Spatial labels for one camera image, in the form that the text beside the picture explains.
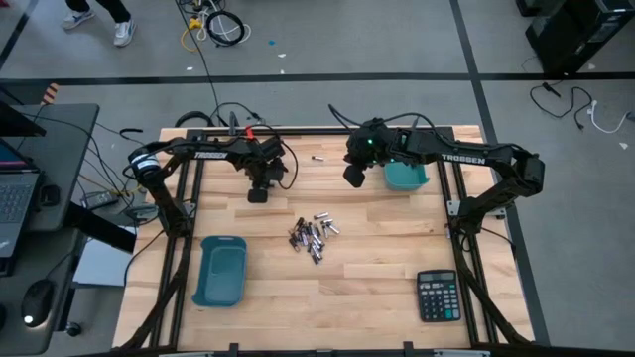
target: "red clip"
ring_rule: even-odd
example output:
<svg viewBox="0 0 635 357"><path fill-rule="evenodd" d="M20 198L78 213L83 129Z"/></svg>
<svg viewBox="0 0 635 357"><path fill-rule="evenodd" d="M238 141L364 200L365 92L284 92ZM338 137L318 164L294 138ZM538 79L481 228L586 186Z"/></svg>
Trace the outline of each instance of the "red clip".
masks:
<svg viewBox="0 0 635 357"><path fill-rule="evenodd" d="M253 140L254 139L254 131L253 131L253 129L251 129L251 125L248 126L246 128L246 130L247 130L247 139Z"/></svg>

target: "wooden table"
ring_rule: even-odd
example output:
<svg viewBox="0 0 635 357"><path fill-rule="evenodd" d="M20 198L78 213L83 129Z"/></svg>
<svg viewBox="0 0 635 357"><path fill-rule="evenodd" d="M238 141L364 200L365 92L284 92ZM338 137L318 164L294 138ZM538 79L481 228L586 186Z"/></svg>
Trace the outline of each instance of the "wooden table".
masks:
<svg viewBox="0 0 635 357"><path fill-rule="evenodd" d="M453 130L461 141L482 142L477 126L454 126ZM161 140L185 135L186 129L164 129ZM265 204L247 202L250 182L243 172L237 173L227 162L205 164L179 350L224 351L232 342L239 343L241 350L400 349L404 341L413 341L415 348L469 347L464 319L423 323L419 318L417 272L455 268L445 237L437 166L426 167L430 182L414 192L388 190L379 168L368 170L364 186L355 189L342 178L346 136L284 139L298 155L298 179L288 191L271 189ZM313 161L311 155L326 160ZM283 159L293 171L291 155ZM493 186L490 169L469 165L462 169L469 195ZM456 193L449 166L448 179ZM177 181L178 175L167 179L173 192ZM192 182L190 170L188 189ZM326 242L324 259L316 266L306 251L292 249L287 230L299 217L323 211L330 213L341 235ZM483 226L506 235L504 222L493 217L487 217ZM135 251L160 230L158 223L141 228ZM200 241L222 234L247 241L244 300L228 309L199 307L191 296L200 269ZM113 345L125 342L155 303L166 239L159 238L132 265ZM486 232L477 240L492 299L517 330L532 339L509 244ZM479 335L485 336L480 305L473 295L472 301ZM169 306L163 342L167 342L171 320Z"/></svg>

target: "person's feet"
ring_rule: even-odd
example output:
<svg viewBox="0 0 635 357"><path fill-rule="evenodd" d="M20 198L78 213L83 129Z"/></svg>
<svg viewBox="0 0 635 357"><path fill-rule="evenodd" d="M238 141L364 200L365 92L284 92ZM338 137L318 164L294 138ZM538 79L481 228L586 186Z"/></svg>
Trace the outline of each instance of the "person's feet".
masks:
<svg viewBox="0 0 635 357"><path fill-rule="evenodd" d="M72 30L79 26L82 22L91 19L93 16L95 16L95 13L92 12L92 9L82 13L70 11L70 13L68 13L68 15L63 19L62 28L65 30Z"/></svg>
<svg viewBox="0 0 635 357"><path fill-rule="evenodd" d="M132 41L132 37L135 34L135 30L137 29L137 24L135 24L134 20L130 19L130 21L125 23L119 23L115 25L115 46L116 47L125 47L130 44Z"/></svg>

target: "laptop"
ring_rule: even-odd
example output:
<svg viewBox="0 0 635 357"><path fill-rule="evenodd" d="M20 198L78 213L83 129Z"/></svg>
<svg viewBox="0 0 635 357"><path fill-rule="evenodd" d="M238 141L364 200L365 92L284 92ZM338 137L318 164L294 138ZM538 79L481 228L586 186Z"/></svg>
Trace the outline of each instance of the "laptop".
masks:
<svg viewBox="0 0 635 357"><path fill-rule="evenodd" d="M13 256L42 173L0 139L0 259Z"/></svg>

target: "calculator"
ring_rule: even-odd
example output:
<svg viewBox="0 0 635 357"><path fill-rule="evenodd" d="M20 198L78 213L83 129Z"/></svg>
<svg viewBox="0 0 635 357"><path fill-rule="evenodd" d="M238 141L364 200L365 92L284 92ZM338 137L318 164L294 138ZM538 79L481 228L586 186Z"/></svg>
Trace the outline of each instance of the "calculator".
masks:
<svg viewBox="0 0 635 357"><path fill-rule="evenodd" d="M456 271L433 270L417 274L419 312L423 322L460 320Z"/></svg>

